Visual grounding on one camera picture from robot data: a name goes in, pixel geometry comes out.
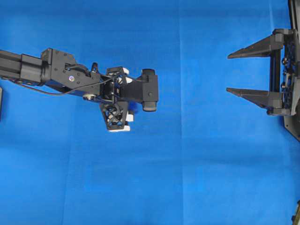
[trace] blue background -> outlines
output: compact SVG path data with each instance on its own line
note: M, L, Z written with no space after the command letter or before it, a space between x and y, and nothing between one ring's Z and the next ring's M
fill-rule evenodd
M108 133L96 104L0 81L0 224L290 224L299 143L225 91L267 90L269 59L229 53L290 28L286 0L0 2L0 48L159 76L156 113Z

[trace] blue cloth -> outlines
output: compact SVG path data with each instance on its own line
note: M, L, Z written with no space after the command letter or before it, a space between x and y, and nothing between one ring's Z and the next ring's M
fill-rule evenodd
M96 104L0 81L0 224L290 224L299 143L225 91L268 89L269 59L226 57L289 28L286 0L0 2L0 49L72 53L159 77L156 113L108 133Z

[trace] gripper jaw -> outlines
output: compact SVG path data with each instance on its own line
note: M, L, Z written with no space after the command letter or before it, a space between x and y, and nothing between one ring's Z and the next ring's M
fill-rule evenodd
M268 114L272 113L274 109L282 109L282 93L266 91L266 90L248 90L248 89L236 89L227 88L228 92L242 97L249 102L256 104L257 106L267 109Z
M228 58L269 57L272 51L281 50L284 44L284 35L275 33L263 40L231 53Z

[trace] bolt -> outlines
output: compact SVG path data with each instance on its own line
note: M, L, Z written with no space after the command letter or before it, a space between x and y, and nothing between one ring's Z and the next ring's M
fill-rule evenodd
M288 63L288 59L284 57L281 63L285 66Z
M73 76L69 76L69 81L73 82L75 80L75 78Z

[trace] screw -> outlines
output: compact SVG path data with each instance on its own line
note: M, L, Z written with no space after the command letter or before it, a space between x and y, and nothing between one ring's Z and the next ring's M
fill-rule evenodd
M73 76L69 76L69 81L73 82L75 80L75 78Z

